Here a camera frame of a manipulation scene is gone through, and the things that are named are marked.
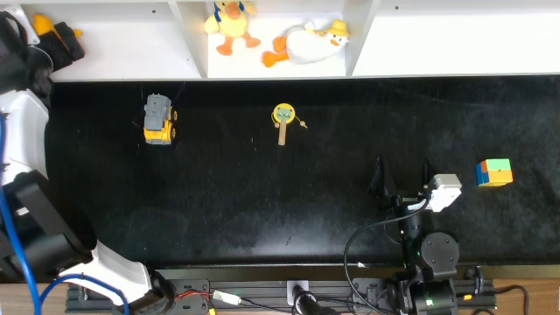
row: black tabletop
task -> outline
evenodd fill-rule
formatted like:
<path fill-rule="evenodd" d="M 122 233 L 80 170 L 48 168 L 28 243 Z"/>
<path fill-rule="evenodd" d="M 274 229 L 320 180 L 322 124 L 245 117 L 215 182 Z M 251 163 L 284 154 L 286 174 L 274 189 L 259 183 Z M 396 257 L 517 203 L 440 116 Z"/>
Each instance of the black tabletop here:
<path fill-rule="evenodd" d="M 560 263 L 559 88 L 550 76 L 57 83 L 47 171 L 101 242 L 150 266 L 341 263 L 349 236 L 386 217 L 367 194 L 377 155 L 412 190 L 429 158 L 463 184 L 436 214 L 461 263 Z M 144 142 L 151 93 L 173 100 L 177 145 Z M 289 124 L 284 147 L 280 102 L 309 126 Z M 477 187 L 487 158 L 509 158 L 514 183 Z M 363 234 L 350 261 L 402 265 L 395 232 Z"/>

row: wooden floor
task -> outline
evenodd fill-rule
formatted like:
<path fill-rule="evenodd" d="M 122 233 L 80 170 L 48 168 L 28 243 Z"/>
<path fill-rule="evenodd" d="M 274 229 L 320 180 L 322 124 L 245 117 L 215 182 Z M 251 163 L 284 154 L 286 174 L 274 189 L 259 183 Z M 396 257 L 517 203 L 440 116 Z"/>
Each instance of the wooden floor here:
<path fill-rule="evenodd" d="M 530 314 L 560 314 L 560 279 L 539 280 L 496 280 L 497 288 L 512 284 L 523 285 L 529 292 Z M 46 285 L 39 286 L 42 291 Z M 65 285 L 54 289 L 43 306 L 45 315 L 64 314 L 66 302 Z M 0 307 L 2 315 L 32 314 L 32 303 L 25 284 L 0 284 Z M 522 315 L 523 294 L 519 290 L 498 296 L 498 309 L 492 310 L 496 315 Z M 472 314 L 473 311 L 462 311 L 461 315 Z M 239 315 L 239 313 L 222 312 L 221 314 Z M 251 315 L 276 315 L 271 311 L 253 312 Z"/>

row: rubik's cube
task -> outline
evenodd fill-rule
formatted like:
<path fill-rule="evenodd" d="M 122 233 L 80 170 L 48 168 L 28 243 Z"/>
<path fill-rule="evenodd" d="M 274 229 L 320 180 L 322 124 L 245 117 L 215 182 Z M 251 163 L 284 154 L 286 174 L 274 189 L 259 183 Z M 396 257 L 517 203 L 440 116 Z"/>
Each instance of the rubik's cube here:
<path fill-rule="evenodd" d="M 504 186 L 514 181 L 509 158 L 493 158 L 476 164 L 479 186 Z"/>

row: yellow and gray toy truck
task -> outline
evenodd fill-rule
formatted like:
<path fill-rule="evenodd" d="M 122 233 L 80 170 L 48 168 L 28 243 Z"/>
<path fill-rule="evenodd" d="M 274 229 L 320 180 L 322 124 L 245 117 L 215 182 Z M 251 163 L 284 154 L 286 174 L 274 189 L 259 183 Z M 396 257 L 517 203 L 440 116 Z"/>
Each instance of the yellow and gray toy truck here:
<path fill-rule="evenodd" d="M 171 144 L 177 136 L 174 124 L 177 122 L 177 110 L 173 109 L 171 100 L 160 94 L 148 96 L 143 110 L 143 135 L 147 144 Z"/>

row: stuffed duck toy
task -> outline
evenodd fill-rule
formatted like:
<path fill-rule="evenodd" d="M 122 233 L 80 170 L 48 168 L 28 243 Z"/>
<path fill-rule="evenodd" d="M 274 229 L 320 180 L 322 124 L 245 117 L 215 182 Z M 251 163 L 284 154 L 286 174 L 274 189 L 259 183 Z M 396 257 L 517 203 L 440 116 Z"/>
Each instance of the stuffed duck toy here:
<path fill-rule="evenodd" d="M 315 63 L 338 54 L 349 39 L 350 33 L 344 21 L 335 20 L 325 31 L 316 31 L 313 22 L 308 22 L 305 26 L 291 27 L 285 36 L 275 38 L 273 46 L 276 53 L 265 52 L 262 63 L 266 67 L 283 60 L 299 65 Z"/>
<path fill-rule="evenodd" d="M 253 3 L 247 1 L 219 1 L 213 4 L 214 13 L 204 23 L 204 30 L 208 34 L 220 31 L 226 37 L 223 45 L 216 47 L 218 53 L 229 56 L 232 54 L 232 44 L 234 39 L 244 38 L 247 47 L 257 47 L 261 44 L 261 40 L 251 37 L 247 32 L 249 28 L 248 14 L 256 14 L 256 7 Z"/>

